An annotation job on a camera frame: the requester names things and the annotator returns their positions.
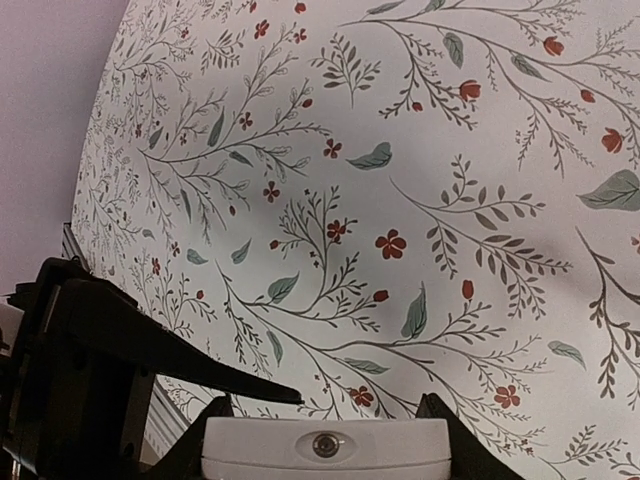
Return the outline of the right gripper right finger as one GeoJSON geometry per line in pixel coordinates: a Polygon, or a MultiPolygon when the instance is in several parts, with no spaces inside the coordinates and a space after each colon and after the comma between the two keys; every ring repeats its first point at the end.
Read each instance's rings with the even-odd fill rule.
{"type": "Polygon", "coordinates": [[[422,395],[416,417],[446,421],[452,479],[523,480],[522,476],[492,455],[436,393],[422,395]]]}

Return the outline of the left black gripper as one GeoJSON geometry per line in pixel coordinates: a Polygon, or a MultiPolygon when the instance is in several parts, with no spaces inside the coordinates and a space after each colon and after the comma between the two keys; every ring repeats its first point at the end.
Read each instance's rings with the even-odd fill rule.
{"type": "Polygon", "coordinates": [[[21,317],[14,338],[1,320],[1,447],[20,465],[20,478],[139,473],[151,372],[250,399],[303,403],[298,390],[212,359],[90,277],[73,261],[49,258],[36,281],[17,285],[7,300],[21,317]]]}

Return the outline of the white remote control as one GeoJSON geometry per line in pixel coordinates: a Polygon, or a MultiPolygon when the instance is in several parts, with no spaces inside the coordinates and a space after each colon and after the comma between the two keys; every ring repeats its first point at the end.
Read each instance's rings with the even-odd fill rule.
{"type": "Polygon", "coordinates": [[[452,477],[441,419],[207,420],[205,479],[439,480],[452,477]]]}

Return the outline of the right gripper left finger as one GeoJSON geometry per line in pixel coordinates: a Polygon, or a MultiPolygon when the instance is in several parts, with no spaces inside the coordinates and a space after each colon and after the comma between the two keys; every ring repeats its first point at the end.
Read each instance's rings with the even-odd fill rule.
{"type": "Polygon", "coordinates": [[[152,480],[202,479],[202,449],[207,421],[213,417],[232,417],[229,395],[215,397],[205,407],[177,443],[149,470],[152,480]]]}

